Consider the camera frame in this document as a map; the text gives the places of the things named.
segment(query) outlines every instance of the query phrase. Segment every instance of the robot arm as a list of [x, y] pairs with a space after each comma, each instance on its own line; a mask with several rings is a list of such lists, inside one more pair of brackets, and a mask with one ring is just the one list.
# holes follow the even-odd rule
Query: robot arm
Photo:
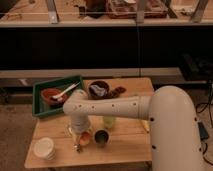
[[194, 105], [177, 87], [165, 86], [152, 97], [98, 101], [88, 100], [83, 90], [76, 90], [63, 110], [71, 116], [76, 133], [89, 128], [88, 115], [149, 118], [153, 171], [204, 171]]

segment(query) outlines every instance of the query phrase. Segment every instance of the red bowl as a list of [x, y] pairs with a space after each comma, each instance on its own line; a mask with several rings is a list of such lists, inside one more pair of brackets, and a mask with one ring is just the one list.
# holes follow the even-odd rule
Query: red bowl
[[67, 94], [62, 96], [62, 100], [58, 101], [57, 99], [53, 99], [52, 96], [61, 93], [62, 91], [57, 88], [46, 88], [41, 91], [42, 99], [50, 106], [63, 104], [67, 99]]

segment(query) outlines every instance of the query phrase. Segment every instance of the white cup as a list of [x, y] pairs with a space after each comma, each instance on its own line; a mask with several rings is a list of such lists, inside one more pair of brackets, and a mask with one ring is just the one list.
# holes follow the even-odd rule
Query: white cup
[[39, 158], [52, 160], [55, 154], [54, 142], [48, 137], [41, 138], [35, 143], [33, 151]]

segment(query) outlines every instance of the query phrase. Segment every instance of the shelf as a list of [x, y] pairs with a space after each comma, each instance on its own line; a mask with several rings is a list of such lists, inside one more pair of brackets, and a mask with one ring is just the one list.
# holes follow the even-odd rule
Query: shelf
[[[88, 16], [80, 16], [79, 8], [76, 6], [85, 6], [85, 0], [54, 0], [58, 21], [56, 24], [51, 22], [52, 11], [48, 10], [46, 1], [35, 0], [30, 4], [29, 0], [18, 1], [9, 11], [0, 18], [0, 27], [14, 26], [136, 26], [136, 19], [112, 19], [107, 13], [98, 19]], [[190, 16], [183, 15], [182, 9], [190, 7], [195, 9], [198, 0], [171, 0], [170, 11], [177, 15], [177, 18], [167, 15], [165, 18], [145, 18], [146, 25], [205, 25], [213, 24], [213, 0], [209, 0], [203, 18], [200, 22], [193, 22]]]

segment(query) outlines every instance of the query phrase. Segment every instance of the green tray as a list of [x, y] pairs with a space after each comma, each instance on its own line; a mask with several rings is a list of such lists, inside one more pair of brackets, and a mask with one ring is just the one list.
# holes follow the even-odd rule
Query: green tray
[[[32, 115], [38, 118], [45, 118], [47, 116], [63, 113], [62, 106], [52, 107], [47, 105], [41, 97], [41, 91], [46, 88], [58, 88], [58, 89], [64, 90], [71, 84], [77, 83], [77, 82], [80, 82], [80, 84], [75, 88], [75, 90], [84, 89], [83, 79], [81, 76], [71, 76], [71, 77], [65, 77], [61, 79], [36, 83], [33, 86]], [[67, 92], [67, 95], [70, 96], [72, 92], [73, 92], [72, 90]]]

